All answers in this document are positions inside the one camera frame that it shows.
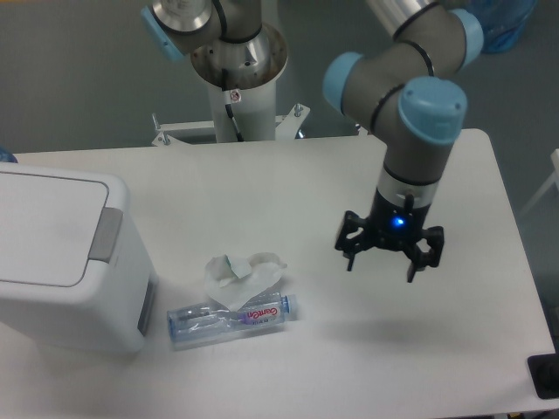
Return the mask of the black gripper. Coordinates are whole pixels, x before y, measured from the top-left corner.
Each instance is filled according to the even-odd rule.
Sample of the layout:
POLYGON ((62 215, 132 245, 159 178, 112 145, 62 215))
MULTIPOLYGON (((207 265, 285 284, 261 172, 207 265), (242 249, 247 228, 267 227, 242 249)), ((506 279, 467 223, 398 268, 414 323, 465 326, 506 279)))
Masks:
POLYGON ((424 230, 424 222, 431 205, 407 210, 387 200, 377 189, 367 218, 360 218, 347 210, 338 229, 335 249, 348 260, 347 271, 353 270, 355 256, 372 248, 370 225, 384 238, 386 249, 395 250, 399 242, 403 253, 410 260, 407 282, 412 283, 416 274, 426 267, 437 268, 445 245, 442 226, 424 230))

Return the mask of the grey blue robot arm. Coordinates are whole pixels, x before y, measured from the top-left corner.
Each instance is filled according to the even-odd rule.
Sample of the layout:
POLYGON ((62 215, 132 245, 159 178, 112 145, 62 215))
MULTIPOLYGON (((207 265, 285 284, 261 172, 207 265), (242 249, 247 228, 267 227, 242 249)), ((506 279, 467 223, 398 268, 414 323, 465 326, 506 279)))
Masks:
MULTIPOLYGON (((345 258, 371 248, 398 251, 408 278, 439 265, 440 226, 425 228, 438 183, 461 132, 467 99, 451 77, 484 44, 478 19, 437 1, 372 1, 393 44, 375 58, 356 52, 326 70, 323 95, 387 148, 368 216, 347 211, 335 248, 345 258)), ((154 1, 141 19, 169 60, 189 58, 214 90, 212 118, 221 142, 272 140, 274 100, 249 92, 272 86, 286 67, 282 36, 262 17, 259 1, 154 1)))

